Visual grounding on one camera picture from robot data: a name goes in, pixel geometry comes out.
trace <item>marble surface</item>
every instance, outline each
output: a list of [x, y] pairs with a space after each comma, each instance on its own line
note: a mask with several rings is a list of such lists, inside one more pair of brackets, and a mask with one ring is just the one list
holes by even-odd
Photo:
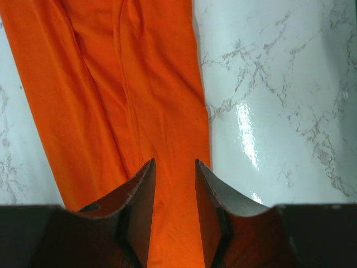
[[63, 205], [1, 21], [0, 204]]
[[[213, 170], [265, 205], [357, 200], [354, 0], [195, 0]], [[0, 27], [0, 203], [62, 204]]]

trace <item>marble table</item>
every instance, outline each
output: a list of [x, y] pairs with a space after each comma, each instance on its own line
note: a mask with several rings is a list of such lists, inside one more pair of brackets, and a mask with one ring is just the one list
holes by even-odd
[[[354, 0], [196, 0], [213, 171], [276, 203], [357, 200]], [[62, 204], [0, 27], [0, 203]]]

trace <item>white marble countertop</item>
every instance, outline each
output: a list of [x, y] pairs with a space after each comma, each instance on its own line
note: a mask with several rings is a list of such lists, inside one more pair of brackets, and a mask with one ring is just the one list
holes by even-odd
[[[265, 205], [357, 200], [354, 0], [196, 0], [213, 170]], [[0, 28], [0, 203], [62, 204]]]

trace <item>orange cloth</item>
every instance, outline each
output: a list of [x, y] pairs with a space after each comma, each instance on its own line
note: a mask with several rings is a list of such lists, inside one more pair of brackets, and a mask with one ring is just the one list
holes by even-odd
[[1, 0], [52, 172], [78, 210], [157, 160], [148, 267], [204, 267], [194, 162], [209, 163], [191, 0]]

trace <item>orange fabric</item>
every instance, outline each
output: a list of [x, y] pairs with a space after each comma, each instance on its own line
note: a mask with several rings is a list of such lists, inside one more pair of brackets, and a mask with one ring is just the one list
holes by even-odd
[[194, 161], [209, 163], [191, 0], [1, 0], [47, 158], [78, 210], [157, 161], [148, 267], [203, 267]]

